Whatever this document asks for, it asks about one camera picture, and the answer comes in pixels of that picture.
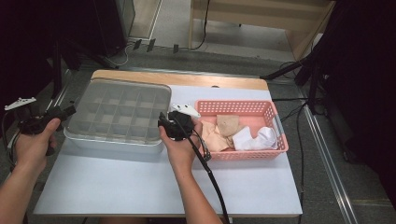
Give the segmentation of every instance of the pink plastic basket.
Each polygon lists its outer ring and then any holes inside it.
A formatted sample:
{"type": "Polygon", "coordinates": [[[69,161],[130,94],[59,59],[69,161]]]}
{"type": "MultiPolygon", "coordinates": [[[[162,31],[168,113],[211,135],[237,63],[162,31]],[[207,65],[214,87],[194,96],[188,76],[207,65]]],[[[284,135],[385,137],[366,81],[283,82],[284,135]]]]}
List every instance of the pink plastic basket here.
{"type": "Polygon", "coordinates": [[[252,137],[256,137],[258,130],[264,126],[276,131],[277,149],[211,152],[213,160],[273,159],[289,149],[282,123],[272,101],[199,100],[195,103],[195,109],[201,114],[200,120],[214,124],[217,115],[238,115],[239,123],[250,128],[252,137]]]}

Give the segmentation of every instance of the hand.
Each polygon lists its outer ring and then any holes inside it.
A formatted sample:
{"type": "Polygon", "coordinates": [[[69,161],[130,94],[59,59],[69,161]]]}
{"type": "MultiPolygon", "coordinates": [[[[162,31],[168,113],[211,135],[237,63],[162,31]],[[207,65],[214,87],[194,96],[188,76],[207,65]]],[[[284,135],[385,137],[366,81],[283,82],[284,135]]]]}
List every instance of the hand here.
{"type": "MultiPolygon", "coordinates": [[[[199,120],[192,119],[194,130],[198,134],[202,134],[202,123],[199,120]]],[[[174,171],[191,171],[192,162],[195,158],[195,152],[188,139],[182,141],[174,141],[166,135],[166,130],[160,126],[160,137],[168,150],[168,158],[174,171]]],[[[192,142],[199,148],[201,142],[195,134],[191,135],[192,142]]]]}
{"type": "Polygon", "coordinates": [[[56,131],[61,121],[52,119],[44,131],[37,135],[21,134],[16,144],[16,168],[39,175],[47,164],[46,152],[49,141],[51,147],[56,147],[56,139],[52,134],[56,131]]]}

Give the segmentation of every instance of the floor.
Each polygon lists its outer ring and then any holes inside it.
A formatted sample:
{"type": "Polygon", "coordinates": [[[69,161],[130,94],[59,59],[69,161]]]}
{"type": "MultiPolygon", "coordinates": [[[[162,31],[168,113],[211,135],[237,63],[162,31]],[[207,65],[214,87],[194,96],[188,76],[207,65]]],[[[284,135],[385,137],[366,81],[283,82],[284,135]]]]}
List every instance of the floor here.
{"type": "MultiPolygon", "coordinates": [[[[128,48],[125,50],[128,60],[123,52],[110,60],[118,64],[123,63],[120,66],[122,70],[149,68],[217,73],[236,77],[268,75],[277,71],[285,62],[294,61],[283,30],[246,25],[239,28],[235,24],[219,22],[208,23],[206,42],[200,49],[173,53],[174,44],[179,44],[181,48],[187,47],[189,3],[190,1],[162,0],[158,15],[156,15],[157,20],[150,34],[150,38],[156,39],[156,47],[153,51],[147,52],[147,46],[135,50],[128,48]]],[[[202,24],[201,21],[196,21],[196,23],[195,27],[202,24]]],[[[200,43],[201,34],[197,31],[194,45],[200,43]]],[[[136,40],[131,37],[130,44],[136,40]]],[[[90,60],[83,60],[83,62],[79,71],[64,73],[64,80],[70,80],[70,88],[64,95],[63,106],[66,106],[69,101],[76,100],[82,94],[92,71],[100,68],[90,60]]],[[[294,85],[290,79],[293,76],[294,74],[290,72],[273,81],[268,81],[273,99],[296,98],[307,93],[306,86],[300,88],[294,85]]],[[[37,96],[43,104],[48,102],[50,90],[51,85],[37,96]]],[[[276,109],[279,116],[284,118],[299,105],[301,105],[300,101],[276,102],[276,109]]],[[[303,111],[299,119],[294,115],[283,121],[282,126],[290,144],[288,157],[296,188],[299,192],[304,190],[304,214],[301,223],[396,223],[395,210],[382,189],[376,173],[364,164],[351,164],[344,160],[340,143],[332,125],[325,117],[312,117],[308,111],[303,111]],[[299,122],[299,132],[297,132],[297,122],[299,122]],[[298,133],[302,138],[304,173],[302,173],[302,153],[298,133]],[[334,175],[335,178],[338,176],[341,186],[332,181],[334,175]],[[338,197],[340,190],[349,199],[352,211],[344,211],[340,202],[344,202],[345,198],[338,197]]],[[[57,133],[57,135],[62,143],[63,134],[57,133]]],[[[4,180],[7,176],[7,168],[3,166],[5,163],[3,154],[1,159],[1,179],[4,180]]],[[[56,157],[49,160],[48,168],[39,181],[45,182],[50,167],[55,161],[56,157]]],[[[83,222],[82,217],[32,215],[39,195],[39,190],[35,191],[29,208],[31,223],[77,224],[83,222]]],[[[97,223],[97,218],[90,217],[86,223],[97,223]]],[[[234,218],[233,223],[298,223],[298,218],[244,217],[234,218]]]]}

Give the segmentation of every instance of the handheld controller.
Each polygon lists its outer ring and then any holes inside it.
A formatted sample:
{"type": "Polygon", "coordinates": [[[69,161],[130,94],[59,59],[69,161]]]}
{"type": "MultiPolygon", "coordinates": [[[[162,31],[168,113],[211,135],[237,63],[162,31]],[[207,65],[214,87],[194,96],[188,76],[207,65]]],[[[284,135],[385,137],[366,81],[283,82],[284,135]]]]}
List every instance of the handheld controller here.
{"type": "MultiPolygon", "coordinates": [[[[48,109],[44,114],[37,113],[36,105],[20,104],[17,107],[12,107],[15,114],[15,119],[18,121],[18,128],[23,134],[39,134],[44,131],[47,124],[52,119],[60,119],[61,122],[67,120],[68,117],[76,113],[73,105],[70,105],[65,110],[62,110],[58,105],[48,109]]],[[[62,124],[56,130],[59,132],[62,129],[62,124]]],[[[55,152],[49,144],[46,156],[50,156],[55,152]]]]}
{"type": "Polygon", "coordinates": [[[186,138],[175,120],[178,121],[189,136],[192,135],[194,124],[192,123],[190,115],[182,114],[178,111],[172,111],[168,113],[168,118],[169,119],[167,119],[165,114],[161,112],[158,120],[158,126],[163,126],[165,128],[168,137],[174,138],[175,141],[181,141],[186,138]]]}

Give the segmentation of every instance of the tray compartment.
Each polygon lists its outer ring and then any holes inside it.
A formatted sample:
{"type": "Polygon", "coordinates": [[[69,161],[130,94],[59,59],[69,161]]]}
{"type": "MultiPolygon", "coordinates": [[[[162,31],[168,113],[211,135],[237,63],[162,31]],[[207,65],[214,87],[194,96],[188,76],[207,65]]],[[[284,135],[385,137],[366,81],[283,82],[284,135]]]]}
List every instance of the tray compartment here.
{"type": "Polygon", "coordinates": [[[160,153],[157,120],[168,111],[170,99],[165,85],[95,78],[64,134],[81,148],[160,153]]]}

